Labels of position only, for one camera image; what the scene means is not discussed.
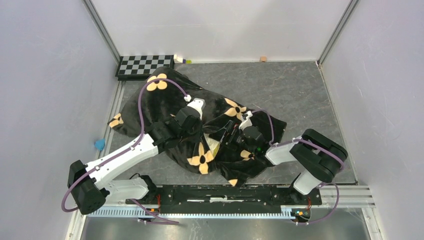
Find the black floral pillowcase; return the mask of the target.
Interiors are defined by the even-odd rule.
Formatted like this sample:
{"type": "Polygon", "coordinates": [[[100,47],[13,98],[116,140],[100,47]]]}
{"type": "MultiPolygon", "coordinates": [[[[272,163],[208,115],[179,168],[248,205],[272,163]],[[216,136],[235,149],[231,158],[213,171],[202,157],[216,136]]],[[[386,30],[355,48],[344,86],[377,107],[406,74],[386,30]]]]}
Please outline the black floral pillowcase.
{"type": "Polygon", "coordinates": [[[242,122],[246,106],[221,94],[206,90],[185,75],[169,67],[160,67],[147,79],[147,87],[140,87],[115,115],[108,126],[130,138],[139,136],[145,127],[154,122],[175,117],[187,105],[184,95],[205,100],[202,115],[202,132],[198,137],[185,138],[166,155],[182,168],[206,175],[220,173],[232,186],[241,187],[248,179],[257,177],[271,167],[264,160],[249,158],[240,150],[231,150],[220,144],[214,157],[204,134],[220,142],[222,128],[232,120],[242,122]]]}

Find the white yellow pillow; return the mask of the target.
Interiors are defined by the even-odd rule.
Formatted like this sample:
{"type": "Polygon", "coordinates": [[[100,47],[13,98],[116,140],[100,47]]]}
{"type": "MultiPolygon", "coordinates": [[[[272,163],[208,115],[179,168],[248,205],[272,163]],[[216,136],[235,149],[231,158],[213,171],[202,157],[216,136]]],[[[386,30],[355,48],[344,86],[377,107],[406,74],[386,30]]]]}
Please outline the white yellow pillow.
{"type": "Polygon", "coordinates": [[[220,149],[221,143],[209,137],[209,134],[204,133],[203,135],[210,151],[212,152],[212,155],[215,157],[220,149]]]}

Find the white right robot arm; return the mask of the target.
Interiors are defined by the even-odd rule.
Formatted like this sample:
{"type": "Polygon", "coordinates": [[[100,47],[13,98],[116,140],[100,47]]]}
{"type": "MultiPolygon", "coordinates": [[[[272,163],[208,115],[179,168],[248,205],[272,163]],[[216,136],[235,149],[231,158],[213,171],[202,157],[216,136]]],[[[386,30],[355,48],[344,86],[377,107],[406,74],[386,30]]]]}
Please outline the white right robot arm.
{"type": "Polygon", "coordinates": [[[330,184],[344,169],[349,156],[344,147],[311,128],[290,141],[269,145],[260,128],[250,120],[230,123],[219,142],[230,150],[240,150],[247,159],[264,160],[271,166],[299,162],[304,171],[288,191],[289,199],[295,204],[306,201],[313,189],[330,184]]]}

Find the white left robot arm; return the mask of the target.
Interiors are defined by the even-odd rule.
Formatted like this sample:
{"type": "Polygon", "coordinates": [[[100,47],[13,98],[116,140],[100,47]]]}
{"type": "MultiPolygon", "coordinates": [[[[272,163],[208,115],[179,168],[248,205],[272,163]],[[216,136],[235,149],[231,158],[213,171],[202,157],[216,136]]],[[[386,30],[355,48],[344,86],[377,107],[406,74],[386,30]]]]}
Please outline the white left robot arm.
{"type": "Polygon", "coordinates": [[[135,140],[100,159],[89,163],[81,160],[69,167],[68,190],[76,210],[91,214],[105,203],[126,199],[140,199],[153,203],[157,190],[143,178],[116,180],[115,178],[143,160],[174,148],[183,139],[198,134],[202,128],[203,111],[200,107],[186,106],[175,117],[146,126],[135,140]]]}

